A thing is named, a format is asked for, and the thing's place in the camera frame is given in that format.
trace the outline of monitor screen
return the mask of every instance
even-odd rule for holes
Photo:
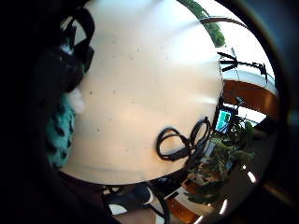
[[[232,112],[226,110],[220,110],[215,130],[221,133],[227,133],[231,117],[232,117]]]
[[[233,116],[237,114],[234,108],[227,106],[220,106],[216,110],[216,115],[214,118],[213,128],[219,133],[228,133],[231,128],[231,121]]]

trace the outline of desk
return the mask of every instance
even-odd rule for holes
[[[175,172],[186,159],[162,161],[155,142],[166,126],[188,136],[199,119],[213,120],[222,84],[208,33],[177,1],[99,0],[88,9],[95,55],[62,171],[111,185]]]

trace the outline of black cable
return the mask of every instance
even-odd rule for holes
[[[201,138],[198,139],[198,141],[196,141],[196,136],[204,124],[206,125],[205,133]],[[201,159],[203,155],[203,150],[206,146],[206,142],[210,136],[210,132],[211,132],[211,124],[207,117],[199,120],[194,125],[189,138],[185,137],[178,130],[174,128],[165,128],[160,132],[157,138],[157,143],[156,143],[157,154],[164,161],[177,161],[179,159],[188,156],[189,158],[186,160],[185,165],[193,166],[197,161]],[[162,154],[161,144],[165,139],[170,137],[179,137],[185,147],[172,154],[168,154],[168,155]]]

